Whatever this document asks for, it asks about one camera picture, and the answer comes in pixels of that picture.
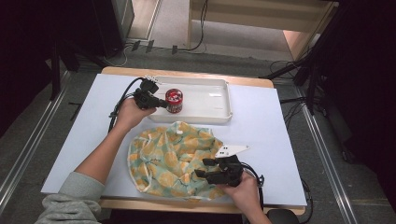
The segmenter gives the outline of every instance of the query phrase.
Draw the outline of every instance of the gray sleeve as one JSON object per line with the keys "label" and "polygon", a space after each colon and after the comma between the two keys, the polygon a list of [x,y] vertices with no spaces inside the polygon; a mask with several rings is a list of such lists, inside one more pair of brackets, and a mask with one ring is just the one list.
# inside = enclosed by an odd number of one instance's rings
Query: gray sleeve
{"label": "gray sleeve", "polygon": [[73,172],[66,178],[59,193],[51,194],[43,200],[45,211],[38,223],[98,223],[96,217],[101,212],[98,204],[105,186],[97,180]]}
{"label": "gray sleeve", "polygon": [[98,202],[103,190],[105,186],[99,181],[90,176],[72,172],[62,184],[59,193]]}

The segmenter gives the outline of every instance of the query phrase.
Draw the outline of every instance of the black cable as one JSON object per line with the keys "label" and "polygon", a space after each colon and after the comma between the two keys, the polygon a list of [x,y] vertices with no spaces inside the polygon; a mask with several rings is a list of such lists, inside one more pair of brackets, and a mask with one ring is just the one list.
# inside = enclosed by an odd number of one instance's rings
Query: black cable
{"label": "black cable", "polygon": [[291,117],[291,115],[292,115],[293,112],[295,111],[295,107],[297,107],[299,104],[303,104],[303,103],[304,103],[304,101],[298,102],[297,104],[295,104],[294,106],[292,106],[292,107],[289,109],[288,114],[287,114],[285,117],[283,117],[283,119],[285,120],[285,122],[286,122],[287,120],[289,120],[289,118]]}
{"label": "black cable", "polygon": [[300,102],[302,103],[302,102],[305,101],[305,100],[306,100],[306,97],[298,97],[298,98],[280,100],[279,102],[280,102],[281,104],[290,103],[290,102],[296,102],[296,101],[300,101]]}
{"label": "black cable", "polygon": [[202,7],[202,11],[201,11],[201,40],[199,41],[198,45],[192,49],[178,49],[178,50],[192,51],[192,50],[198,49],[201,46],[202,42],[204,41],[204,23],[205,23],[206,12],[207,12],[207,1],[208,0],[206,0],[204,2],[204,6]]}
{"label": "black cable", "polygon": [[115,54],[115,55],[113,55],[113,56],[111,56],[111,57],[109,57],[109,58],[107,58],[106,56],[103,56],[103,59],[104,59],[105,62],[109,63],[109,64],[112,65],[112,66],[115,66],[115,67],[123,67],[123,66],[128,62],[128,56],[126,55],[126,50],[127,50],[128,48],[130,48],[130,47],[133,47],[133,46],[134,46],[133,43],[126,43],[126,44],[124,45],[124,48],[123,48],[123,50],[122,50],[122,54],[123,54],[123,56],[124,56],[124,62],[123,62],[122,64],[114,64],[114,63],[112,63],[112,62],[109,61],[110,59],[116,57],[118,54]]}
{"label": "black cable", "polygon": [[123,102],[126,98],[132,96],[131,93],[128,94],[128,95],[127,95],[126,93],[128,92],[129,89],[131,89],[131,87],[136,83],[137,80],[144,80],[144,79],[143,79],[142,77],[137,77],[134,81],[132,81],[131,84],[129,84],[129,86],[126,88],[125,92],[122,94],[120,100],[119,100],[119,101],[117,102],[117,104],[114,106],[113,112],[110,113],[111,121],[110,121],[110,124],[109,124],[109,126],[108,126],[108,132],[110,132],[111,129],[113,129],[113,127],[114,127],[114,123],[115,123],[115,121],[116,121],[116,117],[117,117],[117,115],[118,115],[118,113],[119,113],[119,110],[120,110],[120,107],[121,107],[121,105],[122,105],[122,102]]}
{"label": "black cable", "polygon": [[[272,62],[272,63],[270,64],[270,67],[269,67],[271,74],[274,73],[272,67],[273,67],[273,65],[276,64],[276,63],[285,63],[285,64],[286,64],[285,67],[287,67],[287,66],[289,65],[289,63],[294,63],[294,62],[291,62],[291,61],[274,61],[274,62]],[[284,78],[284,79],[293,79],[293,78],[294,78],[294,75],[293,75],[290,71],[288,72],[288,74],[289,74],[291,77],[279,77],[279,78]]]}
{"label": "black cable", "polygon": [[303,107],[305,106],[305,103],[298,103],[294,106],[293,108],[293,112],[290,114],[290,116],[288,117],[287,120],[285,120],[286,123],[286,129],[289,129],[290,123],[291,123],[291,119],[293,118],[294,115],[298,114],[301,112],[301,110],[303,109]]}
{"label": "black cable", "polygon": [[[288,63],[286,63],[286,66],[288,66],[289,63],[291,63],[291,64],[297,69],[297,71],[300,69],[300,67],[297,67],[297,66],[294,64],[294,62],[288,62]],[[295,78],[295,75],[292,74],[291,71],[289,71],[288,74],[291,76],[291,78]]]}
{"label": "black cable", "polygon": [[308,184],[301,178],[301,181],[303,183],[303,189],[304,191],[308,194],[308,201],[311,205],[311,210],[309,211],[309,215],[308,218],[305,221],[300,222],[300,224],[305,224],[308,223],[309,220],[311,220],[311,217],[314,213],[314,200],[312,199],[312,195],[311,195],[311,189],[309,188]]}
{"label": "black cable", "polygon": [[264,196],[262,195],[262,185],[264,184],[264,177],[258,176],[257,173],[254,171],[254,169],[251,166],[249,166],[248,164],[246,164],[244,162],[241,162],[241,164],[242,164],[242,167],[248,169],[256,177],[257,186],[259,189],[260,207],[263,209],[264,208]]}

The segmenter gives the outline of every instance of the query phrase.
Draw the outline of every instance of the black curtain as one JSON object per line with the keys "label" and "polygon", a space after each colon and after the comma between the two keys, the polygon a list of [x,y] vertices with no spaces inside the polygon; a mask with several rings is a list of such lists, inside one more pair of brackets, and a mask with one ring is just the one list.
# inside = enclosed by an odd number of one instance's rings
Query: black curtain
{"label": "black curtain", "polygon": [[50,83],[50,1],[1,1],[0,136]]}
{"label": "black curtain", "polygon": [[396,211],[396,1],[347,5],[323,50],[322,87],[352,134],[344,146],[376,172]]}

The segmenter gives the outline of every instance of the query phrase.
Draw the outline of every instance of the black stand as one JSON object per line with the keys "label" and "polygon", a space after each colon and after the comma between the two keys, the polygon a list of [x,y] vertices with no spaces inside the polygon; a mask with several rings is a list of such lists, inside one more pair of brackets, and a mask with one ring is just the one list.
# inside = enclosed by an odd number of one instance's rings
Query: black stand
{"label": "black stand", "polygon": [[76,58],[76,53],[79,53],[86,57],[93,63],[96,63],[101,69],[108,65],[92,55],[88,51],[80,48],[73,42],[54,38],[52,40],[52,53],[51,53],[51,73],[52,73],[52,94],[50,100],[54,100],[61,90],[61,70],[60,70],[60,59],[62,58],[64,65],[67,70],[77,72],[79,63]]}
{"label": "black stand", "polygon": [[268,76],[259,77],[259,78],[266,78],[266,79],[274,79],[276,77],[282,76],[289,71],[300,67],[301,69],[297,72],[296,76],[294,77],[294,84],[297,86],[302,86],[309,79],[309,86],[308,86],[308,93],[306,99],[306,105],[314,115],[314,95],[315,95],[315,88],[318,84],[319,62],[324,62],[324,58],[326,55],[327,49],[330,49],[334,44],[335,39],[335,30],[340,25],[340,20],[345,16],[347,6],[345,6],[345,1],[338,1],[339,7],[337,8],[332,20],[329,22],[325,30],[323,31],[322,35],[320,35],[317,43],[315,46],[308,52],[308,54],[302,58],[301,60],[288,65]]}

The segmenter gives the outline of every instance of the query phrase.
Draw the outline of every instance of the white tray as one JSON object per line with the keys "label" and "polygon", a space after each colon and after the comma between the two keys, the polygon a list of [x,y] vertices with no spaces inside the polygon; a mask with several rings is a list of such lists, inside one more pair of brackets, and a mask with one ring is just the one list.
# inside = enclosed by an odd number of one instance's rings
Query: white tray
{"label": "white tray", "polygon": [[184,121],[187,123],[221,124],[233,116],[228,83],[223,79],[195,77],[155,77],[162,84],[154,94],[165,99],[170,89],[183,92],[183,108],[177,114],[158,108],[149,117],[157,122]]}

